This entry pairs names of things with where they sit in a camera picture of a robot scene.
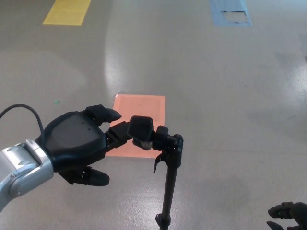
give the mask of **orange paper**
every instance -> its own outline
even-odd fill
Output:
[[[122,117],[121,119],[112,122],[111,126],[114,126],[122,121],[128,122],[134,115],[151,117],[153,119],[155,129],[158,126],[164,126],[164,96],[118,94],[115,97],[113,109],[119,112]],[[159,154],[159,151],[155,151],[153,149],[149,151],[142,150],[134,146],[132,140],[129,140],[125,145],[111,150],[106,155],[112,157],[156,158]]]

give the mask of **black tripod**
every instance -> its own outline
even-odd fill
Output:
[[[181,166],[181,155],[183,146],[183,137],[179,134],[171,136],[168,134],[168,128],[159,126],[157,131],[154,129],[154,122],[150,117],[134,116],[130,121],[128,135],[133,138],[133,144],[149,150],[162,151],[155,159],[154,173],[157,164],[164,161],[167,165],[167,174],[165,182],[164,200],[162,213],[157,214],[155,220],[160,230],[167,230],[171,223],[170,211],[172,206],[173,194],[176,183],[177,170]]]

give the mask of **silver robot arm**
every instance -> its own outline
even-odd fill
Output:
[[[0,151],[0,212],[52,177],[51,160],[33,140]]]

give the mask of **black pole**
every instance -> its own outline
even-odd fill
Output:
[[[170,212],[173,201],[176,176],[177,168],[167,169],[162,213],[156,216],[156,221],[160,226],[160,230],[167,230],[171,222]]]
[[[163,208],[162,213],[156,215],[155,220],[160,227],[160,230],[168,230],[168,226],[171,224],[171,206],[173,201],[175,183],[177,170],[181,166],[181,154],[182,154],[182,144],[183,138],[181,135],[174,135],[173,137],[168,137],[169,141],[169,150],[165,151],[162,157],[158,156],[158,160],[163,161],[167,164],[167,174],[166,174],[166,182],[165,182],[165,191],[164,191],[164,199],[163,199]]]

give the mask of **black object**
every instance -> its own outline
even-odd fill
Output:
[[[164,161],[167,165],[167,174],[162,213],[156,215],[155,220],[160,230],[167,230],[171,223],[170,210],[177,169],[181,166],[183,137],[179,134],[169,135],[168,128],[165,126],[159,126],[156,132],[153,129],[153,120],[150,117],[133,116],[130,120],[128,136],[133,138],[134,144],[145,150],[149,150],[148,147],[152,146],[154,150],[162,151],[155,159],[154,173],[157,164]]]
[[[279,219],[294,219],[299,225],[288,227],[287,230],[307,230],[307,205],[299,202],[284,202],[281,205],[272,207],[268,211],[272,218]],[[279,224],[268,221],[267,224],[272,230],[284,230]]]
[[[50,122],[45,128],[46,147],[54,172],[68,183],[103,186],[109,177],[88,167],[103,159],[106,152],[131,139],[127,135],[129,122],[121,122],[103,132],[98,126],[121,118],[114,110],[102,105],[87,107],[82,112],[69,112]],[[36,142],[41,144],[41,136]]]
[[[167,230],[170,225],[177,169],[181,166],[183,138],[168,134],[168,128],[159,126],[154,131],[154,121],[150,117],[133,116],[130,122],[121,122],[103,132],[99,126],[103,122],[112,122],[120,114],[102,105],[87,107],[82,112],[69,112],[53,120],[44,130],[46,147],[43,149],[50,157],[54,172],[58,172],[68,183],[104,186],[109,183],[109,176],[92,169],[92,164],[104,158],[113,148],[124,145],[127,140],[144,149],[162,151],[154,163],[164,161],[167,166],[163,210],[156,215],[160,230]],[[40,136],[36,142],[43,142]]]

